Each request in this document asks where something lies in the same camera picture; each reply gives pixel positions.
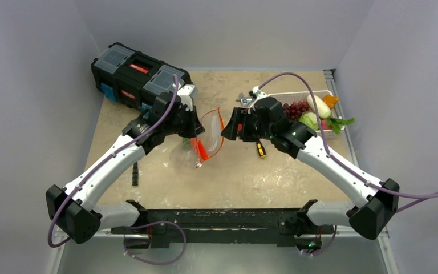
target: wire basket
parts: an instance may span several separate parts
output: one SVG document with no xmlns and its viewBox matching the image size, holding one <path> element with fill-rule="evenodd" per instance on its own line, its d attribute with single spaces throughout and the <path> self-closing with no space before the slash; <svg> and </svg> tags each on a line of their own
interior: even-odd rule
<svg viewBox="0 0 438 274">
<path fill-rule="evenodd" d="M 329 90 L 316 90 L 313 91 L 313 94 L 320 98 L 325 97 L 325 95 L 327 94 L 333 96 L 333 94 Z M 294 102 L 306 99 L 308 95 L 310 95 L 308 91 L 299 91 L 299 92 L 286 92 L 286 93 L 271 93 L 269 94 L 269 97 L 275 98 L 282 104 L 292 104 Z M 342 118 L 341 116 L 338 116 L 338 114 L 336 113 L 336 109 L 331 110 L 331 116 L 333 118 L 339 118 L 339 119 Z M 332 138 L 336 136 L 336 133 L 334 133 L 333 130 L 323 130 L 323 131 L 325 132 L 326 138 Z M 321 132 L 319 130 L 317 130 L 317 134 L 321 136 Z"/>
</svg>

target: wall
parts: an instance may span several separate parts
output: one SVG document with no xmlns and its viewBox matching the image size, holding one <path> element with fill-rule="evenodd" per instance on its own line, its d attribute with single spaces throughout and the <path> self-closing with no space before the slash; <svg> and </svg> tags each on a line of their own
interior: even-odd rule
<svg viewBox="0 0 438 274">
<path fill-rule="evenodd" d="M 437 191 L 438 1 L 375 1 L 335 79 L 346 115 L 358 119 L 361 167 L 404 192 Z M 438 273 L 438 199 L 388 228 L 403 273 Z"/>
<path fill-rule="evenodd" d="M 97 54 L 73 1 L 0 1 L 0 273 L 44 272 L 44 193 L 83 171 Z"/>
<path fill-rule="evenodd" d="M 336 67 L 373 0 L 76 0 L 102 49 L 121 41 L 189 69 Z"/>
</svg>

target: clear plastic bag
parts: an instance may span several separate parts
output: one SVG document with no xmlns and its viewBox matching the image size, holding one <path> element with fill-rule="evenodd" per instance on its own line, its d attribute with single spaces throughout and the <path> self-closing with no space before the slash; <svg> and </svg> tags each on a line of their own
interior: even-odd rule
<svg viewBox="0 0 438 274">
<path fill-rule="evenodd" d="M 175 166 L 199 168 L 221 150 L 224 138 L 221 131 L 224 122 L 220 109 L 211 110 L 200 119 L 205 132 L 192 139 L 183 139 L 172 152 L 171 163 Z"/>
</svg>

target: red label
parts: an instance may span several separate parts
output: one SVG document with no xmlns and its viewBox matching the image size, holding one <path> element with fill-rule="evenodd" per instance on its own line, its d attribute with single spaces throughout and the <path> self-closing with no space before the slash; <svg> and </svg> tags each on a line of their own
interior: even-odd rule
<svg viewBox="0 0 438 274">
<path fill-rule="evenodd" d="M 125 95 L 126 97 L 129 97 L 130 99 L 135 100 L 135 96 L 134 96 L 133 94 L 130 94 L 130 93 L 124 91 L 124 90 L 120 90 L 120 92 L 121 92 L 123 95 Z"/>
<path fill-rule="evenodd" d="M 145 74 L 148 73 L 148 70 L 147 70 L 147 69 L 144 69 L 143 67 L 139 67 L 139 66 L 137 66 L 137 65 L 135 65 L 135 64 L 130 64 L 130 67 L 131 67 L 132 69 L 134 69 L 134 70 L 138 70 L 139 72 L 142 72 L 142 73 L 145 73 Z"/>
</svg>

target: screwdriver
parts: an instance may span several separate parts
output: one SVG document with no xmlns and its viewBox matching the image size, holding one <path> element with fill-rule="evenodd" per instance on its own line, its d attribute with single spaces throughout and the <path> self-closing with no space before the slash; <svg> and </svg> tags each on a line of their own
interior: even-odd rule
<svg viewBox="0 0 438 274">
<path fill-rule="evenodd" d="M 264 149 L 264 146 L 260 140 L 256 141 L 256 148 L 258 150 L 258 154 L 261 157 L 261 159 L 266 158 L 266 150 Z"/>
</svg>

